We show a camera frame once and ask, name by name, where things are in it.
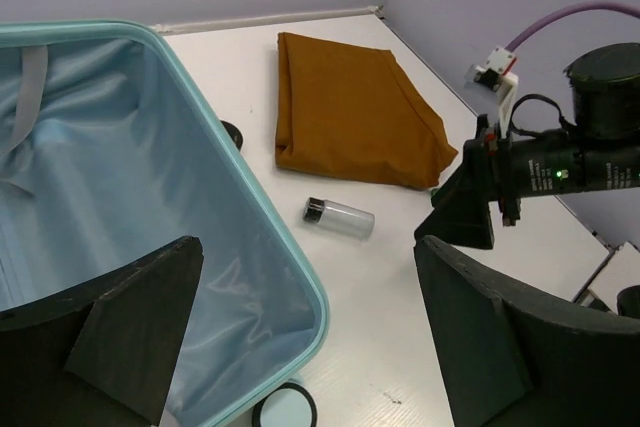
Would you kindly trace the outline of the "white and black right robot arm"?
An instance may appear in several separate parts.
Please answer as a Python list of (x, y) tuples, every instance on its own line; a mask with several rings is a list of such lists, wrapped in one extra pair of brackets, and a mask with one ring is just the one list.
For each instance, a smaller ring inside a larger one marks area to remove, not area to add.
[(524, 198), (636, 188), (639, 185), (639, 46), (592, 50), (565, 70), (575, 120), (543, 132), (481, 115), (462, 149), (462, 163), (431, 197), (417, 227), (455, 246), (494, 245), (490, 203), (506, 227), (521, 218)]

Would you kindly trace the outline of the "light blue hard-shell suitcase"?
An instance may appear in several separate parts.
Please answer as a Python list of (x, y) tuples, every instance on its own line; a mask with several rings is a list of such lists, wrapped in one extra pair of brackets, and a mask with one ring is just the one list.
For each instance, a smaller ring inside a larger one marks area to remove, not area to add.
[(156, 426), (313, 426), (324, 289), (167, 43), (129, 22), (1, 28), (1, 314), (185, 236), (203, 266)]

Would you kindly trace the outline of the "brown cloth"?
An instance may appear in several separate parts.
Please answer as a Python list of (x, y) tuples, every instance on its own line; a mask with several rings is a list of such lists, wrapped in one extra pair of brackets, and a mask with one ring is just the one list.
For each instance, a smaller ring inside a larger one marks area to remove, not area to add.
[(391, 51), (279, 33), (279, 168), (424, 191), (457, 154)]

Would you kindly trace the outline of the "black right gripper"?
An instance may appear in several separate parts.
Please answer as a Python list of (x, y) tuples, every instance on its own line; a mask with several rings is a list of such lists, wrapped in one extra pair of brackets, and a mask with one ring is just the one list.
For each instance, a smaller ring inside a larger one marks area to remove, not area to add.
[(486, 114), (465, 142), (463, 163), (431, 196), (431, 213), (414, 231), (416, 241), (435, 236), (459, 247), (491, 250), (494, 232), (489, 202), (496, 202), (506, 227), (521, 219), (512, 156), (512, 137), (501, 136)]

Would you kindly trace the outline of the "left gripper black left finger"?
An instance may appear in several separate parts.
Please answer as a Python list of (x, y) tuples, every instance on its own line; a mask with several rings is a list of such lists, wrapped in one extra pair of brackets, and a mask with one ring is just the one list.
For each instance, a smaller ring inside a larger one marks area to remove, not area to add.
[(203, 266), (181, 237), (1, 314), (4, 426), (159, 424)]

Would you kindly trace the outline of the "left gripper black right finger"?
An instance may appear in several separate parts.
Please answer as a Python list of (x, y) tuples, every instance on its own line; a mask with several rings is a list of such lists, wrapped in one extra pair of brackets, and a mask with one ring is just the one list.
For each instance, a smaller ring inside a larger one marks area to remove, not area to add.
[(638, 287), (607, 313), (436, 237), (419, 240), (414, 256), (455, 425), (638, 425)]

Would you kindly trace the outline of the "clear bottle with black cap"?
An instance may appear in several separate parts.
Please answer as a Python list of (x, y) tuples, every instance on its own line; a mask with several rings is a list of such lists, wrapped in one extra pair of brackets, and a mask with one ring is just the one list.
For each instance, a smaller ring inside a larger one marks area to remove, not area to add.
[(308, 198), (302, 218), (325, 230), (358, 239), (369, 238), (375, 226), (375, 216), (369, 212), (315, 197)]

